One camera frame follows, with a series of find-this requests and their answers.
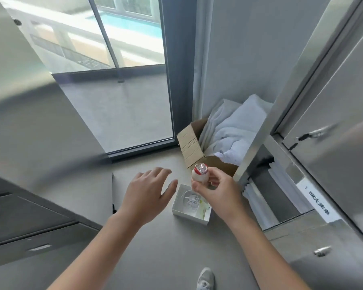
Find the turquoise pool water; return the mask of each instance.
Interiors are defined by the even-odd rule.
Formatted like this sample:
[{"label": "turquoise pool water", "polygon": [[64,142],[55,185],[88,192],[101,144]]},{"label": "turquoise pool water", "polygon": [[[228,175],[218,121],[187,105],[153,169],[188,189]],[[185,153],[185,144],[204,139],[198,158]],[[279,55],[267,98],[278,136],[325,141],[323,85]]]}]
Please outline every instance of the turquoise pool water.
[{"label": "turquoise pool water", "polygon": [[106,12],[100,13],[102,22],[107,25],[118,27],[120,29],[129,29],[135,32],[139,32],[151,37],[162,38],[160,24],[147,22],[143,20],[133,19],[129,17],[118,16]]}]

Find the bottle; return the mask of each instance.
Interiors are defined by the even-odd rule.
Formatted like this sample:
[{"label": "bottle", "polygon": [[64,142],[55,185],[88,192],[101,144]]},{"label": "bottle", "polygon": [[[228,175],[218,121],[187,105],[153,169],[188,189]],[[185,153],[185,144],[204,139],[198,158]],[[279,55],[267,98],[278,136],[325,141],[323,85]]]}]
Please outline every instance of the bottle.
[{"label": "bottle", "polygon": [[192,180],[207,185],[209,179],[208,168],[204,163],[198,163],[191,172]]}]

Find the white shoe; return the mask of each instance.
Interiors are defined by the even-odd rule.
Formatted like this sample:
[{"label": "white shoe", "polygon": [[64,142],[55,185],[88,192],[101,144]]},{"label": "white shoe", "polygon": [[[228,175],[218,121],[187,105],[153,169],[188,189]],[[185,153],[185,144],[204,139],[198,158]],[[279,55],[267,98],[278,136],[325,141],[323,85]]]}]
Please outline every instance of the white shoe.
[{"label": "white shoe", "polygon": [[204,268],[199,275],[196,290],[213,290],[215,285],[214,273],[210,268]]}]

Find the bottle cap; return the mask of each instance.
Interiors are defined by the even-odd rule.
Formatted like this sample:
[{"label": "bottle cap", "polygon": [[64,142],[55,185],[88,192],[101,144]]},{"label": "bottle cap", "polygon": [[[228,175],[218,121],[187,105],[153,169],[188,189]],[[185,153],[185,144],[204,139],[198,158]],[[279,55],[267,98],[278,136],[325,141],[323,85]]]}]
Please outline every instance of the bottle cap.
[{"label": "bottle cap", "polygon": [[195,165],[194,171],[198,175],[204,175],[208,172],[208,168],[204,163],[198,163]]}]

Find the hand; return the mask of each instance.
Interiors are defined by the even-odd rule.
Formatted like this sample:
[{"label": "hand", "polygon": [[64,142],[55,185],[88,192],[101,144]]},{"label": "hand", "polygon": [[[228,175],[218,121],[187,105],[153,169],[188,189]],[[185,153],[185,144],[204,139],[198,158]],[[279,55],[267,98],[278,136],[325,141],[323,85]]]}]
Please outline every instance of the hand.
[{"label": "hand", "polygon": [[196,181],[192,181],[192,189],[208,201],[227,225],[230,225],[238,217],[247,215],[242,204],[241,191],[234,179],[215,167],[208,167],[208,171],[210,173],[209,182],[218,186],[217,189],[209,190]]},{"label": "hand", "polygon": [[178,181],[175,179],[161,194],[165,179],[171,172],[169,169],[156,167],[145,173],[138,173],[129,183],[118,212],[129,216],[139,226],[152,221],[165,209],[176,191]]}]

